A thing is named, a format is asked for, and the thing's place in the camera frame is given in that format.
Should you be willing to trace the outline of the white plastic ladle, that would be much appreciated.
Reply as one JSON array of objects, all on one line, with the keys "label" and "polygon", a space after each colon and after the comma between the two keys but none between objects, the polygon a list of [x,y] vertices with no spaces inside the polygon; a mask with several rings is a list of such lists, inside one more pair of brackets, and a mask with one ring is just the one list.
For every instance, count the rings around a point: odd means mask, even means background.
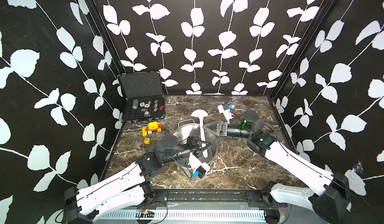
[{"label": "white plastic ladle", "polygon": [[203,125],[204,125],[204,117],[208,116],[207,112],[203,109],[197,109],[197,110],[192,112],[191,116],[199,119],[201,140],[206,141],[205,131],[203,129]]}]

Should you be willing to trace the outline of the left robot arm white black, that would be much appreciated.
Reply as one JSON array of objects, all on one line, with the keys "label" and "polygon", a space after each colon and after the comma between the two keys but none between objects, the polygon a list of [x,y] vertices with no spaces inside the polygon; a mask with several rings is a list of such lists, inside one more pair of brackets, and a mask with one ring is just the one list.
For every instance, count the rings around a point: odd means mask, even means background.
[{"label": "left robot arm white black", "polygon": [[92,224],[116,210],[145,207],[156,199],[150,180],[162,174],[166,164],[184,161],[189,166],[211,147],[211,142],[196,137],[188,137],[186,144],[180,145],[176,136],[166,135],[119,173],[91,187],[66,190],[63,217],[58,223]]}]

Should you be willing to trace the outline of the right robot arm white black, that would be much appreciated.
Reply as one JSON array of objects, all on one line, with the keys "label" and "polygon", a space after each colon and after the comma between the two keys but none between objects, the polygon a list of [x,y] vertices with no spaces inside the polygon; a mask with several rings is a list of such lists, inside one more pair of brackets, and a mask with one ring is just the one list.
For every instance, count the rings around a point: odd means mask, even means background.
[{"label": "right robot arm white black", "polygon": [[240,125],[218,120],[201,125],[220,137],[242,138],[251,151],[280,165],[301,180],[306,188],[273,184],[268,190],[277,203],[287,203],[315,212],[330,224],[340,224],[351,201],[349,180],[310,163],[286,148],[262,129],[263,121],[254,111],[245,111]]}]

